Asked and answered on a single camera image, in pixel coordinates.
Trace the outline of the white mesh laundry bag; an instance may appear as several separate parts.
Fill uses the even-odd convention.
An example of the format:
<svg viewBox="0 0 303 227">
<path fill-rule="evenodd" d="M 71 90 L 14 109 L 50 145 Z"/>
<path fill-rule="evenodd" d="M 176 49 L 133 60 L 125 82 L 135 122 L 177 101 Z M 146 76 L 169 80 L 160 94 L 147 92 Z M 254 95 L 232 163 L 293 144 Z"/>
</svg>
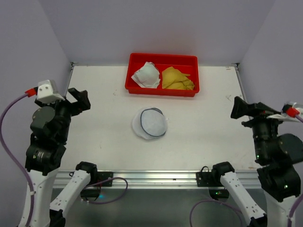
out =
<svg viewBox="0 0 303 227">
<path fill-rule="evenodd" d="M 163 137 L 168 129 L 163 112 L 156 107 L 140 109 L 131 122 L 134 133 L 145 140 L 155 140 Z"/>
</svg>

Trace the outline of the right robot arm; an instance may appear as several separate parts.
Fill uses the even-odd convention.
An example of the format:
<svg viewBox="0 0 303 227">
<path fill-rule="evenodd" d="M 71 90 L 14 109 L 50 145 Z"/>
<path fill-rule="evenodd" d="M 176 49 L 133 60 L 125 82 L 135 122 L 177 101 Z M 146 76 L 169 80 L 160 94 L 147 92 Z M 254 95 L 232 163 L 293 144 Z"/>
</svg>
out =
<svg viewBox="0 0 303 227">
<path fill-rule="evenodd" d="M 261 209 L 240 183 L 229 162 L 213 165 L 212 175 L 232 196 L 249 227 L 291 227 L 295 211 L 303 200 L 301 179 L 294 165 L 303 161 L 303 142 L 290 133 L 278 134 L 284 121 L 302 122 L 303 106 L 286 103 L 277 111 L 261 102 L 248 104 L 235 97 L 232 119 L 248 116 L 241 124 L 252 129 L 258 179 L 267 203 Z"/>
</svg>

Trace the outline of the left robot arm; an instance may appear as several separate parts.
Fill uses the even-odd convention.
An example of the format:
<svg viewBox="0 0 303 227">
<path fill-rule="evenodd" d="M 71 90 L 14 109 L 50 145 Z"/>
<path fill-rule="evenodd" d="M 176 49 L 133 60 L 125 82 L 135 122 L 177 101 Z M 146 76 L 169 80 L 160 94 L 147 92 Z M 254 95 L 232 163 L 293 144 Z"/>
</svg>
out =
<svg viewBox="0 0 303 227">
<path fill-rule="evenodd" d="M 25 170 L 30 183 L 20 227 L 63 227 L 66 216 L 80 192 L 97 180 L 97 166 L 89 162 L 77 164 L 72 179 L 59 196 L 52 200 L 54 181 L 66 151 L 71 118 L 91 107 L 86 90 L 70 88 L 68 92 L 76 99 L 66 98 L 39 106 L 32 116 L 30 145 L 26 151 Z"/>
</svg>

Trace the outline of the white bra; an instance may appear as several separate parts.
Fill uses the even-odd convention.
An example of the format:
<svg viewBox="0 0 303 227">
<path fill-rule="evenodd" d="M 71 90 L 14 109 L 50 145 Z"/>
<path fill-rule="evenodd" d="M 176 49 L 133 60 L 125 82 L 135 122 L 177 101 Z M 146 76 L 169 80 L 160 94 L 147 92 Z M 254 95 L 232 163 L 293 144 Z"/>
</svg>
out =
<svg viewBox="0 0 303 227">
<path fill-rule="evenodd" d="M 141 88 L 157 88 L 160 84 L 160 72 L 152 62 L 146 62 L 131 79 Z"/>
</svg>

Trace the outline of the yellow bra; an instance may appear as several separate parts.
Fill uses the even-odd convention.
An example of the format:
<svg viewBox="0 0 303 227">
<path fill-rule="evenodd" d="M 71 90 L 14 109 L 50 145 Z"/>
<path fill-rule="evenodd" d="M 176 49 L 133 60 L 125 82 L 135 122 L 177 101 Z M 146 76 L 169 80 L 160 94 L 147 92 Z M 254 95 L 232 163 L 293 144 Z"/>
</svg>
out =
<svg viewBox="0 0 303 227">
<path fill-rule="evenodd" d="M 168 67 L 162 72 L 162 89 L 193 90 L 195 85 L 189 76 L 174 67 Z"/>
</svg>

